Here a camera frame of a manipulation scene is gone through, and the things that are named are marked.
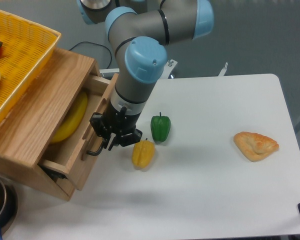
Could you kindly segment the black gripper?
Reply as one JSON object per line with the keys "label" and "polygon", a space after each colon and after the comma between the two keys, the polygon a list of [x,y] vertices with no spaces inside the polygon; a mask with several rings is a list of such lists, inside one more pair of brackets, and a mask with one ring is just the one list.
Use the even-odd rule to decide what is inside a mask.
{"label": "black gripper", "polygon": [[126,147],[138,143],[143,134],[136,128],[140,115],[129,115],[126,106],[117,110],[111,103],[103,113],[93,113],[89,121],[96,135],[102,138],[101,149],[111,151],[113,146]]}

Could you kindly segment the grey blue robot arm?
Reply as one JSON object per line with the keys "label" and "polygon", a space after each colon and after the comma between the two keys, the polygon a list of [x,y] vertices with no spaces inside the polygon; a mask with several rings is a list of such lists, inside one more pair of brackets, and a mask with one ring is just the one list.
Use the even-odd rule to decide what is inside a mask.
{"label": "grey blue robot arm", "polygon": [[79,0],[87,24],[105,24],[119,75],[109,103],[90,118],[100,149],[141,140],[136,123],[168,62],[166,46],[209,34],[214,12],[208,0],[163,0],[147,11],[144,0]]}

